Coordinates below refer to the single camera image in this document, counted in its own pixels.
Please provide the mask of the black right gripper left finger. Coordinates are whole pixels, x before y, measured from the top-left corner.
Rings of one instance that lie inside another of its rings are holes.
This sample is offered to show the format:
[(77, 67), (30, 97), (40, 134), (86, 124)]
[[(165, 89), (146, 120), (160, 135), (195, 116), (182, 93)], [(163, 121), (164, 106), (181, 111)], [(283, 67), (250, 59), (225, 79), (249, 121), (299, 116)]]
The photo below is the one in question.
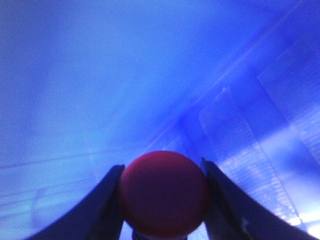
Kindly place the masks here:
[(29, 240), (118, 240), (123, 216), (117, 195), (124, 165), (114, 165), (75, 207)]

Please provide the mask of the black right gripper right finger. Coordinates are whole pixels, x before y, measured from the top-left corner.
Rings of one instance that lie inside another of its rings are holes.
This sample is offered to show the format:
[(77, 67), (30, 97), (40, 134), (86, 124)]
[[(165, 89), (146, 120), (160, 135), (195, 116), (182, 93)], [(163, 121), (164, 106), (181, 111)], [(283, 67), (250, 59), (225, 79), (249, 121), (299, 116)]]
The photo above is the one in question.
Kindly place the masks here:
[(210, 240), (314, 239), (251, 198), (214, 162), (202, 158), (201, 168), (210, 189), (210, 207), (204, 220)]

